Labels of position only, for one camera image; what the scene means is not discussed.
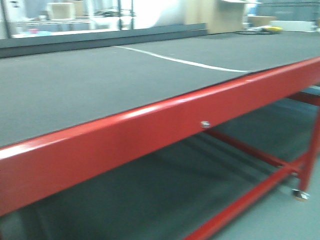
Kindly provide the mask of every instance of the metal rod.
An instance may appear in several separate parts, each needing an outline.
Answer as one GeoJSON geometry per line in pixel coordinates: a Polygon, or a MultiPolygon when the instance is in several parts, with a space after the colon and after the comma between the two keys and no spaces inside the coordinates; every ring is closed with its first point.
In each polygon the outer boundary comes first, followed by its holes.
{"type": "Polygon", "coordinates": [[[118,17],[119,17],[119,30],[122,30],[122,22],[121,22],[121,0],[117,0],[118,3],[118,17]]]}
{"type": "Polygon", "coordinates": [[[282,167],[248,193],[234,201],[216,216],[211,218],[184,240],[208,239],[290,174],[290,167],[282,167]]]}
{"type": "Polygon", "coordinates": [[[135,9],[134,9],[134,0],[131,0],[131,29],[135,29],[135,9]]]}
{"type": "Polygon", "coordinates": [[[248,144],[245,144],[244,142],[241,142],[231,136],[228,136],[226,134],[223,134],[217,130],[214,130],[214,129],[210,129],[210,130],[207,130],[205,131],[206,134],[214,137],[214,138],[217,138],[249,155],[252,155],[258,159],[261,159],[263,160],[264,162],[272,165],[272,166],[286,166],[288,165],[288,163],[278,157],[275,157],[275,156],[272,156],[266,152],[263,152],[255,147],[252,147],[248,144]]]}
{"type": "Polygon", "coordinates": [[[306,159],[302,171],[299,174],[300,183],[299,190],[306,191],[309,182],[311,173],[317,158],[317,154],[319,152],[319,143],[320,143],[320,109],[318,110],[316,121],[314,124],[314,129],[310,141],[309,149],[306,153],[306,159]]]}
{"type": "Polygon", "coordinates": [[[288,96],[287,98],[320,107],[320,96],[315,94],[307,92],[298,92],[288,96]]]}
{"type": "Polygon", "coordinates": [[[5,35],[7,39],[11,39],[11,30],[10,30],[10,25],[8,22],[8,16],[7,16],[7,7],[6,7],[6,3],[4,0],[0,0],[1,6],[2,6],[2,15],[3,15],[3,23],[4,23],[4,28],[5,28],[5,35]]]}

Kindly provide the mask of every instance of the red table leg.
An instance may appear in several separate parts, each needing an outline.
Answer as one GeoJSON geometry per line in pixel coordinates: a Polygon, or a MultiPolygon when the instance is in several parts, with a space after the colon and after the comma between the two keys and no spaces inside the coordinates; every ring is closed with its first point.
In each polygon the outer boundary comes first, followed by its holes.
{"type": "Polygon", "coordinates": [[[298,200],[307,200],[309,195],[305,193],[308,189],[308,185],[310,182],[311,173],[317,159],[317,154],[319,152],[319,144],[320,144],[320,109],[318,110],[317,117],[314,124],[314,129],[312,133],[312,137],[310,140],[309,149],[306,152],[305,162],[302,166],[301,172],[298,177],[300,178],[300,183],[298,189],[293,190],[294,196],[298,200]]]}

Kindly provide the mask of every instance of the pink object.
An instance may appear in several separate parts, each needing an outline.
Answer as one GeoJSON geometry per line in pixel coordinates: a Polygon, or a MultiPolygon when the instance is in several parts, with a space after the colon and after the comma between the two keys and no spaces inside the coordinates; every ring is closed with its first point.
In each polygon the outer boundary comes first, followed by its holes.
{"type": "Polygon", "coordinates": [[[29,29],[29,32],[30,32],[31,34],[37,34],[37,33],[39,32],[39,29],[38,29],[38,28],[30,28],[30,29],[29,29]]]}

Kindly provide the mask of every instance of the cardboard box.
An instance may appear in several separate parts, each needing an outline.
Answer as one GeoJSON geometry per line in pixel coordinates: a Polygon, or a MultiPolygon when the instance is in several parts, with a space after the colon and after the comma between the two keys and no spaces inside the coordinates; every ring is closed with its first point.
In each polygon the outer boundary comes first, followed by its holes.
{"type": "Polygon", "coordinates": [[[243,30],[245,6],[251,0],[187,0],[185,24],[206,23],[208,33],[229,33],[243,30]]]}

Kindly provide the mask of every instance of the yellow object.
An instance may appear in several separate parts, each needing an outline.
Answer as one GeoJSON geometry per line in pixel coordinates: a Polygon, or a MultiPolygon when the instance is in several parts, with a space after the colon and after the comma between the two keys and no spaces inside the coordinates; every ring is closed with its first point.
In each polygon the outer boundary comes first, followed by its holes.
{"type": "Polygon", "coordinates": [[[270,32],[270,33],[279,33],[283,29],[282,29],[282,27],[279,27],[279,26],[265,26],[265,27],[263,27],[263,30],[270,32]]]}

